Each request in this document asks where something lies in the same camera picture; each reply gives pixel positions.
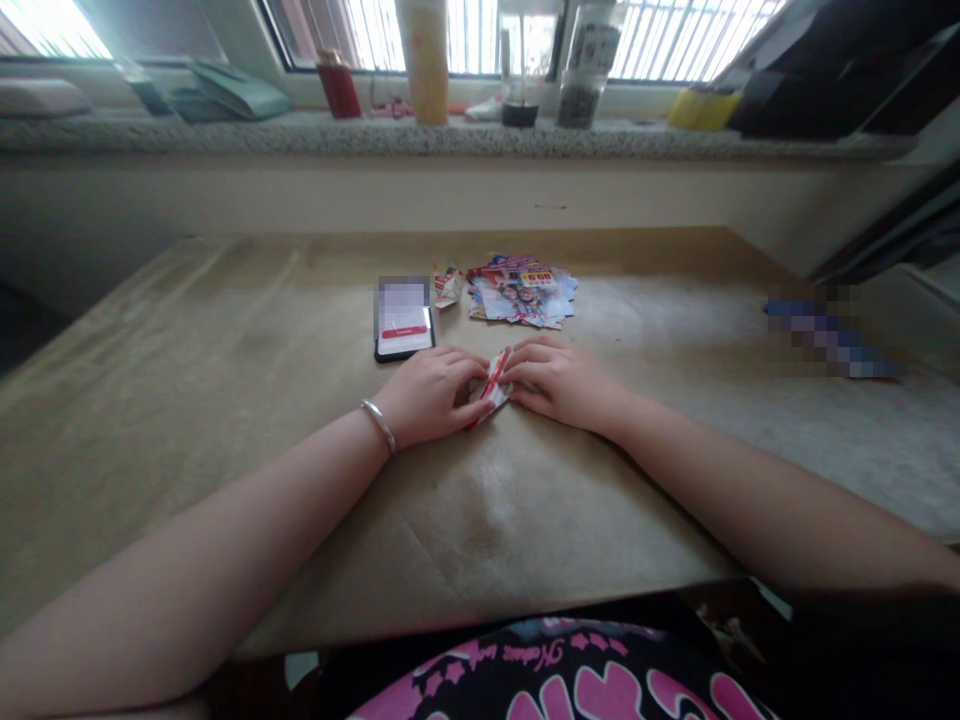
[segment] wooden table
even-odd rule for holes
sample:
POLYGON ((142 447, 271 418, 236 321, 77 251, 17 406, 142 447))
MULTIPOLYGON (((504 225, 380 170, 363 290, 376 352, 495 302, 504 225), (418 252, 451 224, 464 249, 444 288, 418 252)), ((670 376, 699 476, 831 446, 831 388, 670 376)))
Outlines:
MULTIPOLYGON (((0 386, 0 632, 372 395, 395 370, 373 360, 378 276, 498 252, 571 268, 577 317, 560 336, 630 387, 934 534, 960 530, 956 391, 922 372, 782 377, 761 308, 770 285, 794 279, 727 230, 192 239, 0 386)), ((438 313, 442 342, 493 356, 536 332, 470 320, 468 304, 438 313)), ((392 460, 238 654, 736 572, 616 448, 508 406, 392 460)))

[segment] silver bracelet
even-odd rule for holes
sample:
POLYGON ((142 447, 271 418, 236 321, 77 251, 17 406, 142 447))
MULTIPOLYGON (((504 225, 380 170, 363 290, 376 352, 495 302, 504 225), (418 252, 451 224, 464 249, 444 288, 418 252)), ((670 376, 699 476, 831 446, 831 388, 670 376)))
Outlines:
POLYGON ((397 439, 393 436, 393 433, 390 432, 390 426, 387 425, 387 421, 384 419, 383 413, 380 412, 380 408, 378 408, 369 400, 364 400, 361 402, 360 407, 368 410, 373 416, 373 419, 377 421, 377 425, 379 425, 380 429, 383 430, 383 436, 387 439, 387 445, 390 447, 390 455, 396 455, 397 439))

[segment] hand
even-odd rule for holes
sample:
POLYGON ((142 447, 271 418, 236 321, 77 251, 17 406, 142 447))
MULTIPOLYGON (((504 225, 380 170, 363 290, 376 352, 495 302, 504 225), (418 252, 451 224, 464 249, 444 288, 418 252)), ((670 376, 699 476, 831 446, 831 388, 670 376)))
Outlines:
POLYGON ((510 402, 567 425, 609 434, 629 393, 593 359, 551 337, 529 338, 513 349, 500 383, 526 382, 540 392, 514 387, 510 402))
POLYGON ((493 409, 491 400, 456 406, 469 380, 485 380, 488 361, 458 347, 421 350, 407 360, 373 398, 397 449, 442 438, 493 409))

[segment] granite window sill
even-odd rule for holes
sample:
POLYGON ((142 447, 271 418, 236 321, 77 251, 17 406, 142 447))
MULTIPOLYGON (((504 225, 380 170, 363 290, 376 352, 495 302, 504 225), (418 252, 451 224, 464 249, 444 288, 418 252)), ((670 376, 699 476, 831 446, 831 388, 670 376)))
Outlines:
POLYGON ((893 160, 914 138, 853 135, 838 142, 745 140, 736 132, 688 132, 663 124, 598 121, 589 131, 540 119, 530 130, 498 124, 418 127, 412 118, 334 121, 294 112, 259 123, 187 125, 178 117, 108 111, 62 120, 0 121, 4 154, 314 155, 325 157, 522 157, 637 160, 893 160))

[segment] red label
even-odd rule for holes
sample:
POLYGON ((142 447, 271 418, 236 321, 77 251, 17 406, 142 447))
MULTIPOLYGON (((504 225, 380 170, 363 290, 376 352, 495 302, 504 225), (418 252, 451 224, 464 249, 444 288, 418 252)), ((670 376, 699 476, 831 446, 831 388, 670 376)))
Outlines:
POLYGON ((410 335, 423 335, 428 330, 426 325, 419 325, 414 328, 395 328, 393 330, 384 330, 383 339, 392 340, 398 337, 408 337, 410 335))

